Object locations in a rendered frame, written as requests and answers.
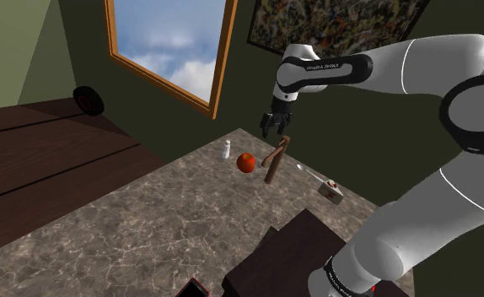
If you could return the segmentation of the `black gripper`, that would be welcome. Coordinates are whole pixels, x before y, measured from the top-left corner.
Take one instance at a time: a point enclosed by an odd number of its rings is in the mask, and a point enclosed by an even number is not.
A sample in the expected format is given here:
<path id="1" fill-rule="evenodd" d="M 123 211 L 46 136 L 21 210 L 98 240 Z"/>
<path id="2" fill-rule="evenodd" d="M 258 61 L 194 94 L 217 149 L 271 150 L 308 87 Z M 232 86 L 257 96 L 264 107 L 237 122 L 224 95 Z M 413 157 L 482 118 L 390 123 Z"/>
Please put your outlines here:
<path id="1" fill-rule="evenodd" d="M 287 126 L 285 121 L 282 121 L 284 117 L 288 117 L 291 114 L 291 101 L 281 100 L 277 97 L 272 98 L 271 110 L 265 112 L 261 118 L 261 130 L 262 137 L 267 138 L 269 133 L 269 127 L 276 126 L 279 124 L 277 133 L 283 135 L 283 131 Z"/>

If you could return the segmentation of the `brown wooden slingshot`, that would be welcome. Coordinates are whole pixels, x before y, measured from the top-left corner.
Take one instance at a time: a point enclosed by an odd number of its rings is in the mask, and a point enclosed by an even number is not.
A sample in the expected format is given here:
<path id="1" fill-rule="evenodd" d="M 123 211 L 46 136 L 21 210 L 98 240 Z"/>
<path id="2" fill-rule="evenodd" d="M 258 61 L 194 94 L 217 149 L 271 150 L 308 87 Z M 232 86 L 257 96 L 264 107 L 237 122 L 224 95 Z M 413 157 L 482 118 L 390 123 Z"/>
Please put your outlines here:
<path id="1" fill-rule="evenodd" d="M 266 173 L 266 176 L 264 178 L 264 182 L 266 184 L 271 184 L 274 175 L 277 172 L 277 168 L 280 165 L 280 162 L 282 160 L 282 157 L 289 145 L 290 142 L 290 137 L 284 135 L 282 137 L 282 140 L 279 142 L 277 147 L 274 149 L 273 152 L 268 154 L 261 162 L 261 167 L 266 167 L 268 164 L 270 164 L 269 169 Z"/>

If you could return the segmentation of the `red apple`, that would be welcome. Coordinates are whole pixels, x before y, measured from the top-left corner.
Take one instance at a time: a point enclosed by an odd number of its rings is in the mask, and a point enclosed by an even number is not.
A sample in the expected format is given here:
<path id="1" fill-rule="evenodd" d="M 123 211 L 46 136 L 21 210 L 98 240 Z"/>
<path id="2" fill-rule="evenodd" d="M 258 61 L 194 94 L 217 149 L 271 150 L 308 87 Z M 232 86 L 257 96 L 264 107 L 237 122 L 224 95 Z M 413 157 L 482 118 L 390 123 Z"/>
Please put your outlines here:
<path id="1" fill-rule="evenodd" d="M 238 169 L 243 173 L 251 173 L 255 168 L 255 157 L 250 153 L 242 153 L 236 160 Z"/>

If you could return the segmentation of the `silver spoon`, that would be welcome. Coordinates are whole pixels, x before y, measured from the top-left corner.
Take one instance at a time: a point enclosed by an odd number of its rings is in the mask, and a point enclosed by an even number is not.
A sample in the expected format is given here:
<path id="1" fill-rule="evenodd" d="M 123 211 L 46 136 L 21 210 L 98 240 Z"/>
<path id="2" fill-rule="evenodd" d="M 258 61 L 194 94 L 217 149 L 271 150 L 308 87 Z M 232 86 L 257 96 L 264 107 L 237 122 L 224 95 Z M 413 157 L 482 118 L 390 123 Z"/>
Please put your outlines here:
<path id="1" fill-rule="evenodd" d="M 322 182 L 325 182 L 325 180 L 321 179 L 320 177 L 318 177 L 316 174 L 314 174 L 313 172 L 309 171 L 307 168 L 305 168 L 304 166 L 302 166 L 301 164 L 296 164 L 297 168 L 299 170 L 302 170 L 302 171 L 305 171 L 307 172 L 308 174 L 310 174 L 311 176 L 313 176 L 315 179 L 317 179 L 318 181 L 320 181 L 321 183 Z"/>

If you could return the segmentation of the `grey box with red button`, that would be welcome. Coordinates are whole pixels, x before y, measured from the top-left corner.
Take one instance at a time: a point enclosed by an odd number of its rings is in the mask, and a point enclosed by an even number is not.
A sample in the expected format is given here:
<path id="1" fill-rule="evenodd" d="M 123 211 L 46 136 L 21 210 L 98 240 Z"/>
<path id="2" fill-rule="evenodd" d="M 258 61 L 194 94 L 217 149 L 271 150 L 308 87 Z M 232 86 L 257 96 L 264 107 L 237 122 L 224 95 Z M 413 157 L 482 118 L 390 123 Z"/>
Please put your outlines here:
<path id="1" fill-rule="evenodd" d="M 323 181 L 318 188 L 318 193 L 335 205 L 339 205 L 344 198 L 343 193 L 333 180 Z"/>

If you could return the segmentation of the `dark brown robot stand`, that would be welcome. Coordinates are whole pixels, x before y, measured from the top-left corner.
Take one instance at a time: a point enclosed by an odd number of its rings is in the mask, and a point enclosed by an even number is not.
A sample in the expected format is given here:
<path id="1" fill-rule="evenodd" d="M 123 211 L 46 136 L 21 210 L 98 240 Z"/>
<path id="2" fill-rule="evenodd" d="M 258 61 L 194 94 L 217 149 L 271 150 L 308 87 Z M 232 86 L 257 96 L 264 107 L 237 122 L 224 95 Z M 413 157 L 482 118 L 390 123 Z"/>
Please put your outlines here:
<path id="1" fill-rule="evenodd" d="M 309 275 L 344 245 L 304 209 L 226 274 L 222 297 L 310 297 Z"/>

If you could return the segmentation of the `wooden framed window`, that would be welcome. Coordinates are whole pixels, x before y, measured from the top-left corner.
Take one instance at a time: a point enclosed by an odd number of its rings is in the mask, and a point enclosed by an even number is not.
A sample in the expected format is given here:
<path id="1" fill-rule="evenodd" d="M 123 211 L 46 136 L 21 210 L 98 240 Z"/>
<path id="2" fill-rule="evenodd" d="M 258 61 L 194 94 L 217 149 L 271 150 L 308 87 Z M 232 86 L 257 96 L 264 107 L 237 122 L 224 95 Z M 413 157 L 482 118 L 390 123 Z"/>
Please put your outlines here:
<path id="1" fill-rule="evenodd" d="M 214 119 L 239 0 L 103 0 L 110 58 Z"/>

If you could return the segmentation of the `black phone with red edge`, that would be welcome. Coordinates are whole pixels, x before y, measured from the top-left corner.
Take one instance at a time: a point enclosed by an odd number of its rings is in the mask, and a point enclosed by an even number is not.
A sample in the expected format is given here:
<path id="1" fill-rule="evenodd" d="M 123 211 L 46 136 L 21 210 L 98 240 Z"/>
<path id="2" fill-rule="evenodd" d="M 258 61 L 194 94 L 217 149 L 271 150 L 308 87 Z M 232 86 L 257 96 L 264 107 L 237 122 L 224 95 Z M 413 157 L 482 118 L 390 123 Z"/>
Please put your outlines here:
<path id="1" fill-rule="evenodd" d="M 191 278 L 175 297 L 209 297 L 209 292 L 195 278 Z"/>

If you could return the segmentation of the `dark framed wall picture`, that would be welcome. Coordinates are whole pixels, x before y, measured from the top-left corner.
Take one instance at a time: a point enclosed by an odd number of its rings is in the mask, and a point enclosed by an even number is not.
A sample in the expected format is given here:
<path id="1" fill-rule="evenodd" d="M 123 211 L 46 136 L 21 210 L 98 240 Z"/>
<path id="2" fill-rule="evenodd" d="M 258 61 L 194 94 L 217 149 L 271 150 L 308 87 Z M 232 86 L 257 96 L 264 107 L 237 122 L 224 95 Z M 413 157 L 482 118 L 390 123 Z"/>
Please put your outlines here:
<path id="1" fill-rule="evenodd" d="M 281 56 L 311 45 L 322 58 L 403 41 L 430 0 L 256 0 L 247 42 Z"/>

